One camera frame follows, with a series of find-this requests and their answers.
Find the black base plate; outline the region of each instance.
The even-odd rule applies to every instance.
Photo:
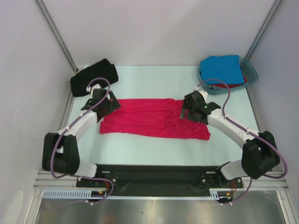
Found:
[[[243,188],[241,178],[231,181],[215,173],[216,166],[99,165],[96,177],[113,181],[113,196],[195,197],[210,196],[210,188]],[[81,179],[79,188],[105,188],[101,181]]]

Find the red cloth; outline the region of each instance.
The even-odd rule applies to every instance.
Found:
[[[121,108],[104,118],[100,133],[131,133],[150,137],[209,140],[205,124],[180,119],[183,101],[120,99]]]
[[[243,76],[243,78],[244,78],[244,83],[247,83],[247,79],[245,78],[245,76]],[[226,88],[225,85],[223,85],[223,84],[212,84],[212,85],[222,87],[222,88]],[[244,84],[228,84],[228,87],[229,88],[234,88],[234,87],[237,87],[237,86],[240,86],[240,85],[244,85]]]

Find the metal floor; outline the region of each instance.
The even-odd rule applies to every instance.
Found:
[[[43,199],[36,224],[285,224],[276,191],[251,191],[240,201],[109,199],[90,206]]]

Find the stainless steel surface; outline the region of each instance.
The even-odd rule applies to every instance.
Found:
[[[259,42],[261,41],[266,29],[268,28],[270,22],[272,21],[274,15],[276,14],[279,6],[281,5],[281,3],[283,2],[284,0],[275,0],[271,9],[269,10],[265,20],[263,21],[263,24],[260,28],[260,30],[258,31],[249,51],[247,52],[245,58],[247,60],[249,60],[253,54],[253,52],[255,51],[256,47],[258,46]]]
[[[47,10],[47,7],[45,6],[45,3],[43,2],[43,0],[35,0],[37,7],[39,8],[39,10],[41,11],[46,23],[48,24],[52,34],[54,35],[54,38],[56,39],[60,49],[63,51],[67,61],[69,62],[71,68],[73,69],[74,72],[77,71],[76,65],[65,45],[65,42],[63,41],[59,31],[56,28],[56,25],[54,23],[54,21],[52,20],[49,11]]]
[[[43,209],[70,202],[43,199]],[[233,206],[216,201],[106,200],[40,209],[36,224],[285,224],[275,191],[249,192]]]
[[[297,211],[295,211],[295,206],[291,200],[291,194],[289,191],[278,191],[277,192],[280,206],[282,209],[282,212],[285,217],[285,222],[287,224],[292,223],[299,223],[299,217],[297,214]]]

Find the cable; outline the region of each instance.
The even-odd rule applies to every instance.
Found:
[[[109,183],[107,181],[105,181],[105,184],[106,184],[106,191],[109,190]]]
[[[227,85],[225,82],[223,82],[223,81],[221,81],[221,80],[219,80],[219,79],[216,79],[216,78],[210,78],[210,79],[206,79],[206,80],[204,80],[203,82],[199,83],[199,84],[197,85],[197,88],[200,87],[203,83],[208,82],[208,81],[217,81],[217,82],[221,82],[222,84],[224,84],[224,86],[225,86],[225,87],[227,88],[227,90],[228,90],[228,97],[226,98],[226,100],[224,101],[224,104],[223,104],[223,106],[222,106],[222,115],[223,115],[223,117],[224,117],[225,119],[227,119],[230,123],[232,123],[232,124],[235,125],[236,127],[240,128],[241,130],[247,132],[247,129],[246,129],[246,128],[244,128],[244,127],[242,127],[241,125],[237,124],[236,122],[234,122],[234,121],[231,120],[228,116],[225,115],[225,110],[224,110],[224,109],[225,109],[226,104],[228,103],[228,100],[229,100],[229,97],[230,97],[230,93],[231,93],[230,88],[228,87],[228,85]],[[272,178],[272,179],[281,179],[281,178],[284,178],[284,177],[287,175],[289,168],[288,168],[287,162],[286,162],[286,160],[284,159],[283,155],[282,155],[282,154],[281,154],[281,153],[280,153],[280,152],[279,152],[279,151],[278,151],[272,144],[270,144],[270,143],[267,142],[266,140],[262,139],[261,137],[257,136],[256,134],[254,134],[254,133],[252,133],[252,132],[250,132],[250,131],[249,131],[249,134],[250,134],[251,136],[253,136],[253,137],[259,139],[260,141],[262,141],[262,142],[265,143],[266,145],[268,145],[268,146],[269,146],[269,147],[270,147],[270,148],[271,148],[271,149],[272,149],[272,150],[273,150],[273,151],[280,157],[282,163],[284,164],[285,171],[283,172],[283,174],[282,174],[281,176],[271,176],[271,175],[267,175],[267,174],[264,174],[264,176],[266,176],[266,177],[268,177],[268,178]],[[249,188],[251,187],[251,184],[252,184],[252,178],[250,179],[249,185],[248,185],[247,189],[245,190],[245,192],[244,192],[240,197],[236,198],[236,199],[234,200],[234,202],[237,201],[237,200],[239,200],[240,198],[242,198],[242,197],[248,192]]]
[[[62,178],[62,177],[64,177],[64,176],[67,176],[67,174],[63,174],[63,175],[60,175],[60,176],[56,176],[56,174],[54,173],[54,158],[55,158],[55,153],[56,153],[56,150],[57,150],[57,148],[58,148],[58,145],[59,145],[59,143],[60,143],[60,141],[61,141],[61,139],[62,139],[62,137],[81,119],[81,118],[83,118],[86,114],[88,114],[88,112],[90,112],[92,109],[94,109],[95,107],[97,107],[99,104],[101,104],[103,101],[104,101],[104,99],[108,96],[108,94],[109,94],[109,92],[110,92],[110,83],[109,83],[109,81],[107,80],[107,79],[105,79],[105,78],[102,78],[102,77],[99,77],[99,78],[94,78],[92,81],[90,81],[89,82],[89,84],[88,84],[88,86],[87,86],[87,88],[89,88],[90,87],[90,85],[94,82],[94,81],[96,81],[96,80],[104,80],[107,84],[108,84],[108,90],[107,90],[107,92],[106,92],[106,94],[104,95],[104,97],[99,101],[99,102],[97,102],[95,105],[93,105],[91,108],[89,108],[88,110],[86,110],[83,114],[82,114],[82,116],[79,116],[79,117],[77,117],[68,127],[66,127],[66,129],[59,135],[59,137],[58,137],[58,139],[57,139],[57,141],[56,141],[56,143],[55,143],[55,145],[54,145],[54,148],[53,148],[53,152],[52,152],[52,155],[51,155],[51,160],[50,160],[50,171],[51,171],[51,174],[52,174],[52,176],[55,178],[55,179],[59,179],[59,178]],[[97,202],[94,202],[94,203],[91,203],[91,205],[92,204],[99,204],[99,203],[101,203],[102,201],[104,201],[107,197],[109,197],[111,194],[112,194],[112,192],[113,192],[113,190],[114,190],[114,184],[113,184],[113,182],[111,181],[111,180],[109,180],[109,179],[105,179],[105,178],[90,178],[90,177],[81,177],[81,178],[83,178],[83,179],[88,179],[88,180],[94,180],[94,181],[105,181],[105,182],[109,182],[110,184],[111,184],[111,190],[110,190],[110,192],[105,196],[105,197],[103,197],[101,200],[99,200],[99,201],[97,201]],[[59,206],[59,207],[57,207],[57,208],[55,208],[55,209],[58,209],[58,208],[62,208],[62,207],[64,207],[64,206],[66,206],[66,205],[69,205],[69,204],[73,204],[73,203],[76,203],[76,202],[83,202],[83,201],[81,201],[81,200],[78,200],[78,201],[74,201],[74,202],[71,202],[71,203],[67,203],[67,204],[65,204],[65,205],[62,205],[62,206]]]
[[[232,181],[230,184],[232,186],[232,193],[235,193],[237,191],[237,186],[235,185],[235,182]]]

